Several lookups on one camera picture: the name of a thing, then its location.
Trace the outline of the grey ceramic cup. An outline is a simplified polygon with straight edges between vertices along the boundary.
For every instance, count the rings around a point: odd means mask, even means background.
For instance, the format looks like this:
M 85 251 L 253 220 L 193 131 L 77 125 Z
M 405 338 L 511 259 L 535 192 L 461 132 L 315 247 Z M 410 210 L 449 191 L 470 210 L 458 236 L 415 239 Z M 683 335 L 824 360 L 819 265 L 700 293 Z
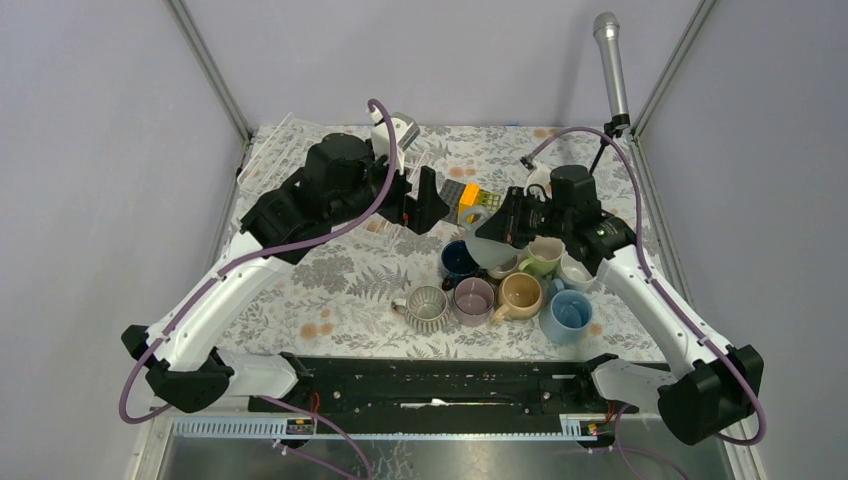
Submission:
M 466 208 L 458 214 L 458 225 L 465 229 L 463 241 L 469 255 L 483 269 L 489 270 L 505 264 L 520 255 L 520 250 L 508 244 L 479 236 L 482 226 L 492 213 L 482 205 Z

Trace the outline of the cream brown steel tumbler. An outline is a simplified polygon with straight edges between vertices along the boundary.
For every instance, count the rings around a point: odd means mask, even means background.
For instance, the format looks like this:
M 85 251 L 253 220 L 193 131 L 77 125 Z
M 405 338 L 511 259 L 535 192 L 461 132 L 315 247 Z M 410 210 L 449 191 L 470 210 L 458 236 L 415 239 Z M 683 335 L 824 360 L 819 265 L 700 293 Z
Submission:
M 502 282 L 507 276 L 515 273 L 518 270 L 520 263 L 519 257 L 513 257 L 505 263 L 498 265 L 492 269 L 486 270 L 486 276 L 494 283 Z

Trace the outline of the light green mug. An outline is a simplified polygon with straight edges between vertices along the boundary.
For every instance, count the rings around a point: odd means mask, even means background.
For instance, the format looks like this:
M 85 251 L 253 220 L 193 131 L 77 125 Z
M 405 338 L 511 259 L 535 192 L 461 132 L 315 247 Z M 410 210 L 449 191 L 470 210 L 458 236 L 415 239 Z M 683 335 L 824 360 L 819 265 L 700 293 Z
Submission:
M 518 270 L 541 277 L 556 269 L 565 253 L 565 245 L 556 238 L 537 237 L 523 251 Z

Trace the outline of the dark blue mug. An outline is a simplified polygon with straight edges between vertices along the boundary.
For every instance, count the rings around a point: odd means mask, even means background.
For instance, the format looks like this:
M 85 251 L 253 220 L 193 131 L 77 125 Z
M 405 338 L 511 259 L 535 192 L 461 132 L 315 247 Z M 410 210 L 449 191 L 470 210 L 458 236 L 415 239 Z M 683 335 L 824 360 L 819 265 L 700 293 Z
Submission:
M 448 243 L 440 254 L 441 289 L 449 291 L 461 281 L 480 273 L 479 264 L 472 258 L 466 242 L 456 240 Z

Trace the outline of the beige ceramic teapot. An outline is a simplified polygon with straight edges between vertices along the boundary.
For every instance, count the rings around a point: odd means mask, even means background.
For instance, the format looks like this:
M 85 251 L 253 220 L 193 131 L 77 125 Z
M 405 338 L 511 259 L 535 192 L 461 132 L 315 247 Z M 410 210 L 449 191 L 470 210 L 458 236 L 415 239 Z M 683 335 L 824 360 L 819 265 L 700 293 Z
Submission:
M 529 274 L 513 273 L 504 278 L 498 287 L 491 322 L 529 320 L 539 313 L 542 304 L 540 282 Z

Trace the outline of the mauve pink cup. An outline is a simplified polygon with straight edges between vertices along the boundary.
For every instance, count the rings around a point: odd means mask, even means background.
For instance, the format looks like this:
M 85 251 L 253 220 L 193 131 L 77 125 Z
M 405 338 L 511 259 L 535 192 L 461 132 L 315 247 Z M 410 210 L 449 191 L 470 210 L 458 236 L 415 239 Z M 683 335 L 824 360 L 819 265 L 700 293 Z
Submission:
M 454 288 L 451 307 L 460 325 L 477 327 L 489 321 L 495 301 L 492 285 L 474 277 L 462 280 Z

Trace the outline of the small white cup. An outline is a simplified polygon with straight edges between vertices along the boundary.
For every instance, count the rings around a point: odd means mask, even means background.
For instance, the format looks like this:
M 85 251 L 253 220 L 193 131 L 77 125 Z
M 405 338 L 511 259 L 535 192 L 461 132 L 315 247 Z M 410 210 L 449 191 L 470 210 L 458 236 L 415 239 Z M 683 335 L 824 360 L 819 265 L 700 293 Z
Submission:
M 556 276 L 571 290 L 586 293 L 595 282 L 595 277 L 577 260 L 564 254 L 556 268 Z

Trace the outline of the beige ribbed cup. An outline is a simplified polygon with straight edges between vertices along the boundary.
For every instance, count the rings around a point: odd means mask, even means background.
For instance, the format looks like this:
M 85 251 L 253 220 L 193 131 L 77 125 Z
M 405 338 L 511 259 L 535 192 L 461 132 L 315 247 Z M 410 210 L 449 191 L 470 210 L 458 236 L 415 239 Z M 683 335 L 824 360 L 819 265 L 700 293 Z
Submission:
M 441 331 L 450 314 L 448 297 L 436 286 L 421 286 L 406 297 L 395 298 L 391 308 L 402 314 L 411 328 L 424 334 Z

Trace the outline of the light blue cup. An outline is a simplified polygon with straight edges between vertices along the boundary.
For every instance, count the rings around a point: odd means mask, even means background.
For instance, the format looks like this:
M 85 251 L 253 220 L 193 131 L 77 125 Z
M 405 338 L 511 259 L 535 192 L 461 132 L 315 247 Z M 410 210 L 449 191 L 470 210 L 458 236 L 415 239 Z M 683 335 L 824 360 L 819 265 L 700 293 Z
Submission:
M 548 340 L 557 345 L 579 342 L 593 319 L 589 298 L 569 288 L 561 279 L 548 282 L 546 303 L 540 310 L 539 326 Z

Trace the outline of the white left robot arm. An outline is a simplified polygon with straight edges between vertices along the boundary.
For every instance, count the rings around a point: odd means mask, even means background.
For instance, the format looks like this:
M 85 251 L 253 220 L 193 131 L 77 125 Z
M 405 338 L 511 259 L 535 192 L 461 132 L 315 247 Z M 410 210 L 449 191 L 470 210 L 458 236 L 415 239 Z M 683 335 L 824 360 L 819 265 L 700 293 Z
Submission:
M 310 385 L 280 354 L 235 353 L 222 334 L 272 282 L 314 248 L 374 214 L 423 234 L 448 213 L 436 170 L 406 150 L 403 137 L 376 128 L 369 139 L 331 133 L 264 192 L 241 218 L 229 247 L 192 291 L 160 321 L 132 325 L 122 342 L 165 407 L 184 413 L 223 398 L 270 397 L 296 411 Z

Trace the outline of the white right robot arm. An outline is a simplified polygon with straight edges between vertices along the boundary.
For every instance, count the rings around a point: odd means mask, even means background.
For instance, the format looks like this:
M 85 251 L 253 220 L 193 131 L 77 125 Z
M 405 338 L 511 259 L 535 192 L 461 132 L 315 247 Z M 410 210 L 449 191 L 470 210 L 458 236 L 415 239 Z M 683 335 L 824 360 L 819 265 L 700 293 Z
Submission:
M 524 248 L 538 237 L 562 241 L 573 259 L 625 303 L 670 368 L 663 373 L 621 359 L 600 361 L 575 382 L 577 405 L 597 412 L 611 400 L 631 404 L 659 415 L 687 445 L 756 416 L 759 430 L 748 442 L 761 441 L 764 361 L 757 350 L 733 346 L 682 299 L 648 261 L 640 234 L 602 209 L 586 167 L 558 167 L 550 185 L 543 199 L 513 186 L 496 212 L 483 206 L 461 212 L 469 252 L 490 267 L 489 255 Z

